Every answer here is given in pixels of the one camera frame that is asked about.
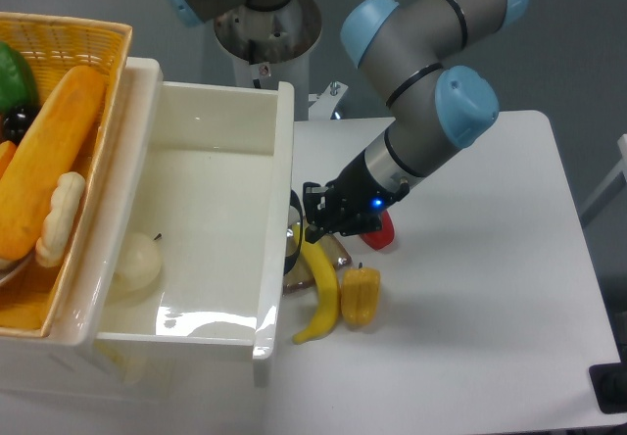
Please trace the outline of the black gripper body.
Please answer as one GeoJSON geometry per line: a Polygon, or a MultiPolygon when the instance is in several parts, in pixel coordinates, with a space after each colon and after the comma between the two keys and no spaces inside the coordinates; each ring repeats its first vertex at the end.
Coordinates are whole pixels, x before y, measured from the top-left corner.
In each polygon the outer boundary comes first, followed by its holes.
{"type": "Polygon", "coordinates": [[[381,215],[410,193],[410,179],[392,178],[382,186],[367,167],[365,153],[357,155],[338,175],[327,182],[324,209],[306,210],[309,224],[322,226],[326,234],[352,236],[381,228],[381,215]]]}

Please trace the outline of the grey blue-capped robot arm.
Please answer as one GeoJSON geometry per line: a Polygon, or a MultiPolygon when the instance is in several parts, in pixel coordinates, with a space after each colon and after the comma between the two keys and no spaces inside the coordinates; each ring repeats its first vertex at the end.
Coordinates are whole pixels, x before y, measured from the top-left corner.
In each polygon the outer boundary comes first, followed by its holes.
{"type": "MultiPolygon", "coordinates": [[[[306,113],[309,55],[321,34],[314,0],[169,1],[185,24],[213,24],[238,85],[290,82],[296,114],[306,113]]],[[[444,61],[520,19],[528,1],[365,0],[351,12],[341,42],[394,119],[335,179],[304,185],[307,241],[380,229],[389,207],[494,124],[490,84],[444,61]]]]}

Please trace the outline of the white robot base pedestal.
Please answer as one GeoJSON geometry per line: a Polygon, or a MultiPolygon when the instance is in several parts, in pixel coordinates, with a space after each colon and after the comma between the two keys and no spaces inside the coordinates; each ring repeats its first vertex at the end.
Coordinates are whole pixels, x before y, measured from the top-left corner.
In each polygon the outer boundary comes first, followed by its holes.
{"type": "Polygon", "coordinates": [[[294,88],[294,119],[309,118],[310,56],[322,30],[314,0],[290,0],[269,12],[240,6],[214,20],[222,51],[231,59],[239,87],[294,88]]]}

